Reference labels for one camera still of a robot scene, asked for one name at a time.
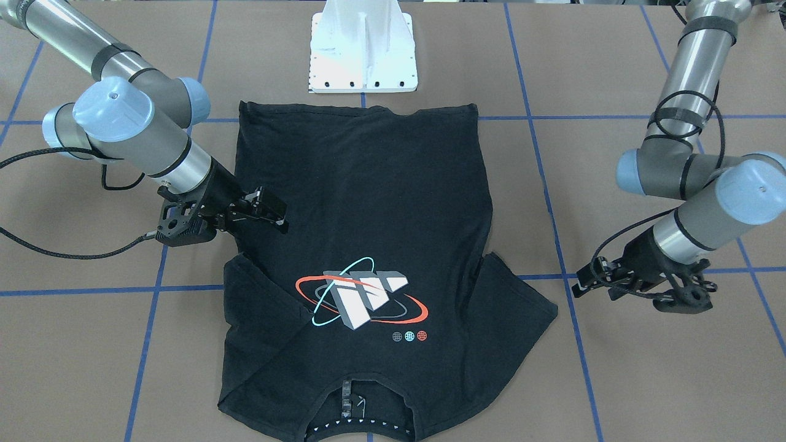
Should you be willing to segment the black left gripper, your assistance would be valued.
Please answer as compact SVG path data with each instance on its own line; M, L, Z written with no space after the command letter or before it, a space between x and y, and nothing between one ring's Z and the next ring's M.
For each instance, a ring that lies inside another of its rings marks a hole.
M572 286L575 298L606 284L608 289L618 293L650 293L664 282L669 284L668 293L677 287L673 277L674 263L657 243L653 227L629 242L618 260L592 258L575 274L577 282Z

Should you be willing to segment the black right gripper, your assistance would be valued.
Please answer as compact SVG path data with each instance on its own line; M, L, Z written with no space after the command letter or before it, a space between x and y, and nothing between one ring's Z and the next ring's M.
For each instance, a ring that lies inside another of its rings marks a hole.
M186 193L188 219L199 219L216 230L232 230L241 220L272 224L287 234L287 204L266 187L252 193L241 188L236 177L218 160L212 159L207 176L197 188Z

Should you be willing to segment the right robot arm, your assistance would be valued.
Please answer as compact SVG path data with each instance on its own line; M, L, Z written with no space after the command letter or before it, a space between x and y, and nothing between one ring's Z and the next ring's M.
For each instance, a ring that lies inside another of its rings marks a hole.
M286 232L283 201L263 187L245 190L187 134L211 111L199 81L168 77L65 1L3 1L2 19L90 73L93 84L74 103L45 115L45 140L81 160L127 161L154 180L165 199L160 241L206 242L243 221Z

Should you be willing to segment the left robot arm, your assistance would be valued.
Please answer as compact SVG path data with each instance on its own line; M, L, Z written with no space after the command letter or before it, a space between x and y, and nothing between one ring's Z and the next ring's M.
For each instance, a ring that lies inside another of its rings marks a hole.
M784 156L727 152L718 105L722 70L755 1L689 1L677 51L640 147L621 155L617 185L679 202L645 219L620 258L603 242L576 273L575 298L598 288L613 300L652 301L662 312L710 308L718 286L709 255L784 213Z

